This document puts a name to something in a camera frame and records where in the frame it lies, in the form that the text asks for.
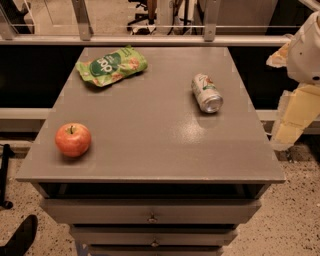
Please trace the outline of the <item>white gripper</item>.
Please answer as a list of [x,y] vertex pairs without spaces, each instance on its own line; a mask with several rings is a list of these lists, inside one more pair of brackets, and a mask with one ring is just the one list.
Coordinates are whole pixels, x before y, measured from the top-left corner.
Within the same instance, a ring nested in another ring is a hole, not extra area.
[[280,97],[278,116],[271,132],[273,147],[293,146],[320,115],[319,16],[319,11],[312,13],[291,42],[285,43],[266,61],[274,68],[287,66],[288,76],[300,82],[293,92],[285,90]]

